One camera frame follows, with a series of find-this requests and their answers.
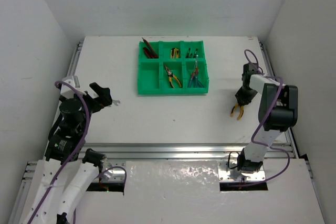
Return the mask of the red black utility knife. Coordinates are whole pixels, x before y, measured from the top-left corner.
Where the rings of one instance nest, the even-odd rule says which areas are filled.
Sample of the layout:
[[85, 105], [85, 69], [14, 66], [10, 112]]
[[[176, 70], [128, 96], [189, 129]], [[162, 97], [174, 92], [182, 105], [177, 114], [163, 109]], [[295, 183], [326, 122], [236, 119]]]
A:
[[142, 38], [143, 42], [146, 44], [152, 58], [158, 58], [158, 54], [155, 52], [155, 50], [153, 49], [153, 47], [151, 46], [151, 44], [144, 38]]

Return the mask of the small yellow black cutter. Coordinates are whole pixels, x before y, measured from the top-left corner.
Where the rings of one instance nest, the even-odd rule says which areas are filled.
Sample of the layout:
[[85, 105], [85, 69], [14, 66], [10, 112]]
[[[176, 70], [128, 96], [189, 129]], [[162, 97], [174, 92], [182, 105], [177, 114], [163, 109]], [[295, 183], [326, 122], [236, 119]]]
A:
[[175, 48], [174, 50], [174, 58], [176, 59], [180, 58], [180, 50], [178, 48]]

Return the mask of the red black box cutter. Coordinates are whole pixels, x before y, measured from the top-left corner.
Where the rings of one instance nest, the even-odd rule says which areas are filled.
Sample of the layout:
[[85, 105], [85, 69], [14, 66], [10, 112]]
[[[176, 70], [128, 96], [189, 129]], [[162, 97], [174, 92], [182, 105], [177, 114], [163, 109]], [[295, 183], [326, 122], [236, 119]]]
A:
[[149, 49], [147, 49], [146, 47], [144, 47], [144, 48], [143, 48], [143, 51], [144, 51], [144, 54], [146, 55], [146, 57], [147, 57], [148, 59], [154, 59], [154, 57], [153, 57], [153, 55], [152, 55], [152, 53], [150, 52]]

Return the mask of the silver open-end wrench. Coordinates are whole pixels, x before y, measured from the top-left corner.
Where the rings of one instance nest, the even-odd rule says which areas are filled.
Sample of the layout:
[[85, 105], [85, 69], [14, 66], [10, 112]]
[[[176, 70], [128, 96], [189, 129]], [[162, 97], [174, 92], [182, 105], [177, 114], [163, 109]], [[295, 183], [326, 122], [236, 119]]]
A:
[[120, 101], [119, 100], [112, 100], [112, 103], [115, 105], [115, 106], [118, 106], [120, 104]]

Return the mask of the blue red handle screwdriver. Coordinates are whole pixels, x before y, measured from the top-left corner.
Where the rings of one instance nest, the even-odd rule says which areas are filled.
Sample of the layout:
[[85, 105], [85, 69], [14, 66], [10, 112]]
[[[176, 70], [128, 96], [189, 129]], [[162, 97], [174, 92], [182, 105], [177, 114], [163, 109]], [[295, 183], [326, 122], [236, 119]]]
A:
[[190, 80], [189, 80], [189, 83], [188, 83], [188, 87], [189, 88], [191, 88], [191, 87], [197, 88], [198, 87], [198, 68], [197, 67], [194, 69], [194, 71], [191, 74], [191, 77], [190, 77]]

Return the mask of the yellow handle needle-nose pliers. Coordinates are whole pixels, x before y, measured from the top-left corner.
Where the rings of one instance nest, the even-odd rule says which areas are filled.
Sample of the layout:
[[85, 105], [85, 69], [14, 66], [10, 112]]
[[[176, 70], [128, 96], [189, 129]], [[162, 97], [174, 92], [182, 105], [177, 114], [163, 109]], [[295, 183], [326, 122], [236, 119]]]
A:
[[174, 88], [173, 81], [175, 80], [177, 82], [178, 86], [180, 88], [182, 88], [183, 86], [182, 86], [182, 83], [179, 80], [179, 78], [170, 70], [170, 68], [166, 64], [164, 64], [163, 66], [164, 66], [166, 74], [168, 76], [170, 87]]

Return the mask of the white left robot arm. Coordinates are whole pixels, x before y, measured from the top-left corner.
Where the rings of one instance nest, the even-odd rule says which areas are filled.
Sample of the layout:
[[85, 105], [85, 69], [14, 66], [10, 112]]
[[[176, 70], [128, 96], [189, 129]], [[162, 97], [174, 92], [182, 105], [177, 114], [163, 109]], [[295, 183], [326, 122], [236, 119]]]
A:
[[109, 88], [93, 82], [93, 98], [70, 81], [57, 81], [60, 90], [59, 116], [50, 129], [45, 156], [37, 163], [33, 183], [37, 186], [28, 213], [20, 223], [68, 223], [75, 219], [76, 208], [103, 168], [105, 155], [88, 149], [76, 166], [91, 116], [112, 104]]

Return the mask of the yellow black utility knife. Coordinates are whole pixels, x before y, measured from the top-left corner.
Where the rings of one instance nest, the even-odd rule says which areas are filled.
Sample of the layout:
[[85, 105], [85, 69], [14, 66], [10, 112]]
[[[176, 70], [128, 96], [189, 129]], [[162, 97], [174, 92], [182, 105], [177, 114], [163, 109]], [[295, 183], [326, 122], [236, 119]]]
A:
[[172, 59], [172, 58], [175, 58], [175, 48], [172, 48], [171, 49], [171, 52], [170, 52], [170, 58]]

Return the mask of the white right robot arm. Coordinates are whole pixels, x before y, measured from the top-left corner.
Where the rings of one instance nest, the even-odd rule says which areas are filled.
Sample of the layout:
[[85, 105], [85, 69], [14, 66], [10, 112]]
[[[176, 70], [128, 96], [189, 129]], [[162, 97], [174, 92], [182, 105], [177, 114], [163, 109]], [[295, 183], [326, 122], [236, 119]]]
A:
[[242, 86], [235, 94], [235, 109], [239, 109], [238, 120], [244, 114], [244, 107], [249, 105], [253, 98], [261, 95], [258, 110], [258, 122], [250, 143], [243, 148], [237, 157], [237, 170], [243, 173], [258, 172], [268, 149], [275, 139], [290, 127], [295, 126], [298, 119], [298, 87], [287, 85], [269, 76], [259, 73], [257, 64], [243, 65]]

